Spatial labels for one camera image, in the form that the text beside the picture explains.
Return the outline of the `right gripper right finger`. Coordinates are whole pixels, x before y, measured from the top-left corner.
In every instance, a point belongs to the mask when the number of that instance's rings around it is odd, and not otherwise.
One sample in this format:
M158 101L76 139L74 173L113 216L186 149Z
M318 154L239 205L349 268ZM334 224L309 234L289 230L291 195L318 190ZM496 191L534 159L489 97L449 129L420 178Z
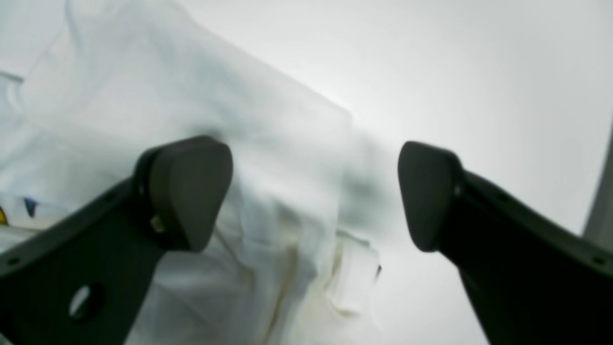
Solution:
M610 345L612 254L561 229L453 152L408 141L398 158L412 242L458 269L491 345Z

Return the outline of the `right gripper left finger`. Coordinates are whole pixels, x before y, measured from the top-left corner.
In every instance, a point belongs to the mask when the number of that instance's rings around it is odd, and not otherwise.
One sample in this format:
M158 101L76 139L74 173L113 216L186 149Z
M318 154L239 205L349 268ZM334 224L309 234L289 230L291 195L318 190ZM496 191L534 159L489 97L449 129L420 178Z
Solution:
M230 147L150 148L133 175L1 255L1 334L13 345L122 345L159 261L200 253L233 175Z

